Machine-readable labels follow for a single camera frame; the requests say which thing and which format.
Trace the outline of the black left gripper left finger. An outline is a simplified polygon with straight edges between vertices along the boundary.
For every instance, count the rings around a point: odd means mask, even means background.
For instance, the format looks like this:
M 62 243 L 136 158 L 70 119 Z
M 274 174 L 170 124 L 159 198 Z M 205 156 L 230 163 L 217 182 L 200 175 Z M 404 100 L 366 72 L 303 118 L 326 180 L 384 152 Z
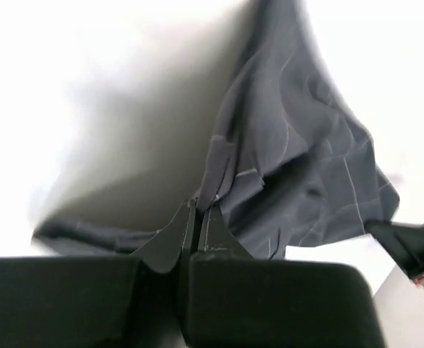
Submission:
M 183 248 L 188 248 L 188 237 L 195 229 L 196 201 L 184 201 L 172 220 L 162 230 L 134 252 L 152 271 L 169 273 L 181 259 Z

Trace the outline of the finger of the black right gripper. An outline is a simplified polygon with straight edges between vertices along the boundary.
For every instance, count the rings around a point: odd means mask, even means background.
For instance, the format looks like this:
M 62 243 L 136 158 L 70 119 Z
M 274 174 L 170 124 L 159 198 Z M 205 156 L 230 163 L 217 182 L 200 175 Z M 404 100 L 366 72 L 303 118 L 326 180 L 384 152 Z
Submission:
M 424 224 L 369 220 L 365 230 L 416 286 L 424 288 Z

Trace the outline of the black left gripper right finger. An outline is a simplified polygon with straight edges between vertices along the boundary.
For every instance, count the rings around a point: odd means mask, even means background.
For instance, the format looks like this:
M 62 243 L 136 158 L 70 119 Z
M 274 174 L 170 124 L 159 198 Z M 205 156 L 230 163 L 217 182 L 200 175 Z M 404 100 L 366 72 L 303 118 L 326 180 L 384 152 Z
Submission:
M 228 230 L 219 206 L 204 213 L 197 252 L 206 256 L 251 259 L 252 256 Z

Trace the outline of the dark grey checked cloth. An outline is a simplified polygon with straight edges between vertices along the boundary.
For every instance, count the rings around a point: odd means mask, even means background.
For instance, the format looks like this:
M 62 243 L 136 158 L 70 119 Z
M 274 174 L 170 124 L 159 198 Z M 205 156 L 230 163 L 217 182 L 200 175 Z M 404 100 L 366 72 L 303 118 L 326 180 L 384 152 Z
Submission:
M 257 258 L 364 234 L 399 196 L 320 71 L 295 1 L 128 5 L 75 23 L 62 98 L 75 123 L 32 238 L 131 253 L 194 198 Z

